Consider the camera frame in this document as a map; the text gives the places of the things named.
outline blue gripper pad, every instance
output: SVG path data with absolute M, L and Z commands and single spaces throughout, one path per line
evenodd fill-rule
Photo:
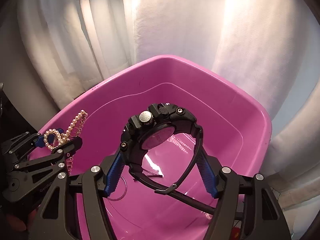
M 63 130 L 61 128 L 59 128 L 57 130 L 59 133 L 63 133 Z M 54 134 L 48 135 L 48 143 L 53 143 L 54 136 L 55 136 Z M 43 135 L 39 136 L 38 140 L 35 142 L 35 146 L 43 148 L 45 146 L 43 139 L 44 139 Z
M 216 176 L 214 175 L 203 153 L 201 153 L 201 155 L 199 156 L 196 164 L 198 166 L 205 189 L 208 193 L 211 194 L 213 198 L 216 198 L 218 194 L 218 190 L 216 187 Z
M 121 159 L 120 153 L 118 153 L 107 174 L 107 183 L 104 189 L 107 196 L 110 196 L 110 194 L 116 190 L 123 168 L 124 162 Z

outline metal bolt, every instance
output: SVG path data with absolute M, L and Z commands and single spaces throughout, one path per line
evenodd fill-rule
M 229 167 L 223 167 L 222 168 L 222 172 L 223 173 L 230 173 L 231 172 L 231 169 Z
M 257 179 L 257 180 L 263 180 L 263 176 L 262 176 L 261 174 L 257 174 L 257 175 L 256 175 L 256 179 Z
M 141 122 L 149 122 L 152 119 L 152 114 L 149 111 L 143 111 L 140 115 L 139 115 L 139 120 Z
M 100 171 L 100 167 L 99 167 L 99 166 L 93 166 L 93 167 L 91 168 L 91 171 L 92 171 L 92 172 L 98 172 L 98 171 Z
M 65 172 L 60 172 L 58 174 L 58 179 L 63 179 L 66 176 Z

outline white curtain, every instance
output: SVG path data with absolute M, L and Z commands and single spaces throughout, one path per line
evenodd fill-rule
M 261 172 L 290 210 L 290 230 L 307 228 L 294 225 L 292 210 L 320 194 L 320 27 L 302 0 L 20 0 L 18 8 L 27 53 L 61 109 L 159 54 L 253 96 L 276 128 Z

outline watch crown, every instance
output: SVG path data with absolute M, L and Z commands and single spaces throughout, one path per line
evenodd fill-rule
M 149 124 L 152 122 L 152 114 L 149 111 L 143 111 L 139 115 L 139 120 L 144 124 Z

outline pink plastic tub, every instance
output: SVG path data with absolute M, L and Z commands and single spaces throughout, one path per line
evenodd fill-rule
M 222 77 L 180 57 L 164 55 L 140 62 L 96 85 L 74 100 L 41 130 L 66 130 L 70 121 L 84 109 L 89 117 L 81 137 L 83 146 L 74 156 L 72 175 L 100 164 L 115 153 L 129 117 L 153 103 L 185 107 L 204 129 L 204 148 L 222 165 L 238 174 L 253 176 L 259 171 L 270 135 L 271 122 L 265 109 L 252 97 Z M 183 173 L 193 155 L 194 139 L 185 134 L 172 136 L 150 150 L 143 167 L 170 186 Z M 36 149 L 31 158 L 48 155 Z M 201 240 L 210 215 L 133 181 L 127 167 L 122 173 L 127 193 L 119 201 L 105 199 L 105 205 L 119 240 Z M 119 181 L 111 198 L 124 192 Z M 179 191 L 206 204 L 215 205 L 206 192 L 195 167 Z M 83 240 L 90 239 L 86 227 L 82 195 L 78 194 L 78 214 Z

